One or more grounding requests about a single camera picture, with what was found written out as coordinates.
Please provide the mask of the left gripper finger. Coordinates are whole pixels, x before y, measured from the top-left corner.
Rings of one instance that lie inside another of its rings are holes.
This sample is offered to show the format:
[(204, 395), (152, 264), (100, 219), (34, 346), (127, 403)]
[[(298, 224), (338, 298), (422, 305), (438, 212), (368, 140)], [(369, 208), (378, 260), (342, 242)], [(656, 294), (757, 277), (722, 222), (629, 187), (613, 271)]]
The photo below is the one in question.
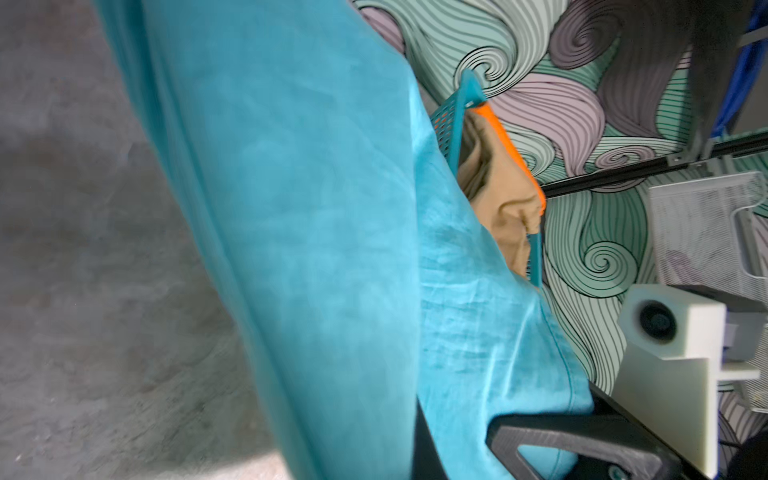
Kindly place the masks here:
[(492, 420), (486, 444), (516, 479), (541, 475), (520, 448), (574, 453), (570, 479), (676, 479), (681, 460), (644, 428), (620, 415), (508, 415)]

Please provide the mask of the beige pants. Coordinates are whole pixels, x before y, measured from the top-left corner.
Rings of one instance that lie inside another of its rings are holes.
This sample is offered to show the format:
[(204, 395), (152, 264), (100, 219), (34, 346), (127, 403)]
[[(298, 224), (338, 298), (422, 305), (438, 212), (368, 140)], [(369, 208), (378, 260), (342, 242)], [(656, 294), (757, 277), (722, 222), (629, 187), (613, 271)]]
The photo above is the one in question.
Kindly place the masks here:
[(474, 111), (464, 115), (457, 181), (508, 268), (525, 276), (542, 201), (489, 121)]

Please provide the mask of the orange pants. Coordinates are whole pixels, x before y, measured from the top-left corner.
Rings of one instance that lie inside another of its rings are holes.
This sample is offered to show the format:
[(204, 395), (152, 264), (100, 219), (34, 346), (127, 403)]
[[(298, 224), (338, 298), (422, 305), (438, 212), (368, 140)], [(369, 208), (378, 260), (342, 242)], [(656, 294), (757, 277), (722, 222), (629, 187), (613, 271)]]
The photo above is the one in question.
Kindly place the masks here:
[(539, 183), (536, 181), (535, 177), (533, 176), (531, 171), (528, 169), (526, 162), (524, 161), (518, 149), (515, 147), (514, 143), (510, 139), (501, 121), (495, 115), (493, 109), (490, 106), (490, 103), (488, 101), (482, 102), (479, 106), (471, 108), (471, 111), (476, 113), (480, 117), (484, 118), (488, 122), (488, 124), (491, 126), (492, 131), (499, 137), (499, 140), (501, 141), (501, 144), (505, 147), (508, 155), (515, 162), (515, 164), (522, 170), (523, 174), (528, 179), (528, 182), (532, 185), (532, 187), (535, 190), (535, 193), (537, 194), (539, 205), (540, 205), (539, 215), (543, 216), (547, 206), (546, 196), (542, 188), (540, 187)]

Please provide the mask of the teal pants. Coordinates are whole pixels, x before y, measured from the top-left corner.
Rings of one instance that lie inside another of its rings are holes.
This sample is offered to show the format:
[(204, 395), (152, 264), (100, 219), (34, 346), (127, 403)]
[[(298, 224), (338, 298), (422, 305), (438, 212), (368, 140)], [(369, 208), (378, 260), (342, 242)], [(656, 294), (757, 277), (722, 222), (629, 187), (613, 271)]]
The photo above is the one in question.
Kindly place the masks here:
[(294, 478), (410, 479), (424, 417), (449, 478), (505, 479), (493, 418), (592, 411), (348, 2), (95, 7)]

